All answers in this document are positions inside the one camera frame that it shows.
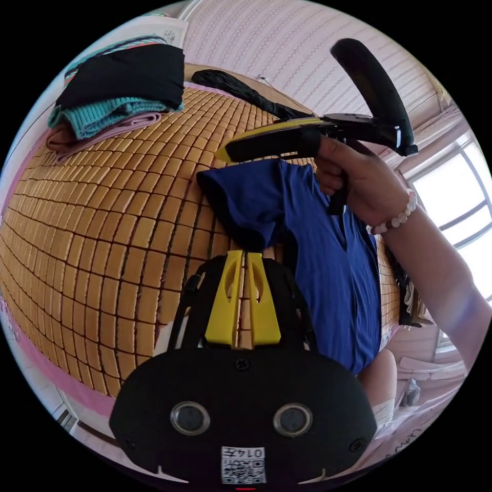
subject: person's leg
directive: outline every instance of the person's leg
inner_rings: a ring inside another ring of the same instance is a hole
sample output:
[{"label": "person's leg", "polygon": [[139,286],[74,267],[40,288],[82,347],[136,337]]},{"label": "person's leg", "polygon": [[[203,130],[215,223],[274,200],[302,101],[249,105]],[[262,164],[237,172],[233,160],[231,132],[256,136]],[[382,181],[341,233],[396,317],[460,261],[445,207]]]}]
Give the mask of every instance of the person's leg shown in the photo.
[{"label": "person's leg", "polygon": [[384,348],[359,374],[371,407],[396,397],[397,368],[392,352]]}]

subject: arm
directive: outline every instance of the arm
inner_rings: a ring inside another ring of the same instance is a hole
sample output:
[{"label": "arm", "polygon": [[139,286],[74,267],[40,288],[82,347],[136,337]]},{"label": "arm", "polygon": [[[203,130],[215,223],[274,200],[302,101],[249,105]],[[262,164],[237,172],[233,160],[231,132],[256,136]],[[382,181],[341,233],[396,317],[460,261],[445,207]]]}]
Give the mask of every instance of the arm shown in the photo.
[{"label": "arm", "polygon": [[[347,173],[348,207],[364,223],[374,227],[405,210],[408,195],[401,181],[359,142],[348,146],[324,137],[315,162],[320,189],[327,195],[342,186],[341,170]],[[387,231],[384,240],[469,370],[487,333],[492,308],[478,292],[465,261],[420,207],[406,223]]]},{"label": "arm", "polygon": [[420,207],[403,226],[385,233],[384,240],[469,370],[492,308],[477,290],[468,265]]}]

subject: bead bracelet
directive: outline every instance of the bead bracelet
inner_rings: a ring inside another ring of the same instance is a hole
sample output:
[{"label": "bead bracelet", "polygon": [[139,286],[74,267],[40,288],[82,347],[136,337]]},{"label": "bead bracelet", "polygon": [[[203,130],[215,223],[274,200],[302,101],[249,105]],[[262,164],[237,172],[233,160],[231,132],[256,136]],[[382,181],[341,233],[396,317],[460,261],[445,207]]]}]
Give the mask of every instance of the bead bracelet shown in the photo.
[{"label": "bead bracelet", "polygon": [[397,227],[400,227],[402,224],[405,224],[410,214],[417,208],[417,195],[413,190],[406,190],[406,191],[408,193],[409,200],[405,211],[402,212],[398,217],[395,217],[394,219],[388,222],[383,222],[382,224],[379,224],[375,227],[371,227],[370,225],[366,226],[367,232],[369,232],[369,234],[373,236],[377,234],[384,234],[389,229],[396,229]]}]

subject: blue t-shirt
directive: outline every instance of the blue t-shirt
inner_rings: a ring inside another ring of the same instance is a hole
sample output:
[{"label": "blue t-shirt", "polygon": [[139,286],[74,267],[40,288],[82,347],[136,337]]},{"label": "blue t-shirt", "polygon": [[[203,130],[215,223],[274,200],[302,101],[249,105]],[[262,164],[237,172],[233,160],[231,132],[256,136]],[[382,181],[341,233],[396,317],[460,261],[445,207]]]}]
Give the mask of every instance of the blue t-shirt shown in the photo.
[{"label": "blue t-shirt", "polygon": [[371,363],[381,342],[376,243],[354,214],[327,213],[313,168],[267,159],[202,171],[197,181],[241,248],[284,242],[320,353],[354,374]]}]

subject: bamboo mat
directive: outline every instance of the bamboo mat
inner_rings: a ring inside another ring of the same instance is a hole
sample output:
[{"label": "bamboo mat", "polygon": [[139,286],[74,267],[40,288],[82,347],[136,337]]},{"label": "bamboo mat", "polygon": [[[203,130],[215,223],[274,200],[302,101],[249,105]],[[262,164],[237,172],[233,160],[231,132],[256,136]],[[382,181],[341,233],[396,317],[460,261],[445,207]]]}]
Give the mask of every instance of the bamboo mat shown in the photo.
[{"label": "bamboo mat", "polygon": [[[274,120],[198,89],[186,88],[183,101],[182,112],[61,165],[42,145],[0,228],[0,288],[18,325],[54,364],[113,397],[152,355],[187,278],[206,259],[237,249],[195,174],[225,165],[213,157],[224,139]],[[282,261],[282,248],[264,255]],[[380,269],[384,334],[399,305],[384,252]],[[251,347],[247,289],[244,283],[241,348]]]}]

